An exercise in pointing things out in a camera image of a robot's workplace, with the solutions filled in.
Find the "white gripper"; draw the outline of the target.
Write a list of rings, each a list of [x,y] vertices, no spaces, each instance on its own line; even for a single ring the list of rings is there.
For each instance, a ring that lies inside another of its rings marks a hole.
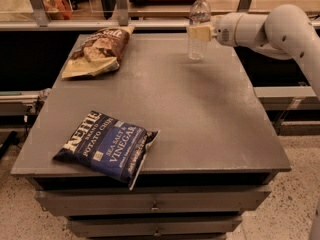
[[[193,24],[187,27],[190,38],[209,42],[216,37],[218,43],[224,46],[244,46],[245,42],[240,40],[239,25],[244,13],[228,13],[213,17],[213,24]]]

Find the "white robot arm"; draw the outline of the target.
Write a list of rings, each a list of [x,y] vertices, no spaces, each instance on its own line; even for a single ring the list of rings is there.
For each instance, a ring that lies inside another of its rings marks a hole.
[[[244,12],[218,15],[210,23],[191,25],[188,35],[222,45],[247,47],[271,58],[292,59],[320,95],[320,41],[305,12],[280,5],[268,15]],[[320,154],[317,136],[284,137],[293,169],[271,182],[274,193],[248,213],[232,240],[320,240]]]

